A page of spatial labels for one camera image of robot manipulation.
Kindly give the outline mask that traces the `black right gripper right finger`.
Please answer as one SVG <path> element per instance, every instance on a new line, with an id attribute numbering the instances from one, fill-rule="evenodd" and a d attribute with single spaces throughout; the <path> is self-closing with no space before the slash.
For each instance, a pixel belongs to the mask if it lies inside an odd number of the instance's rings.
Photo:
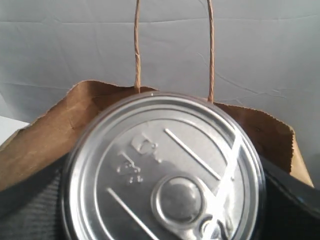
<path id="1" fill-rule="evenodd" d="M 320 191 L 289 175 L 263 155 L 255 240 L 318 240 Z"/>

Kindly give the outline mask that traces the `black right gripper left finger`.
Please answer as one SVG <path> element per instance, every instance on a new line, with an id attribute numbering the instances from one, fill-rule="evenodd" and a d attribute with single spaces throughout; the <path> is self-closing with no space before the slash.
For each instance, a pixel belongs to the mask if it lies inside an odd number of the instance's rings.
<path id="1" fill-rule="evenodd" d="M 2 240 L 65 240 L 62 173 L 68 155 L 0 192 Z"/>

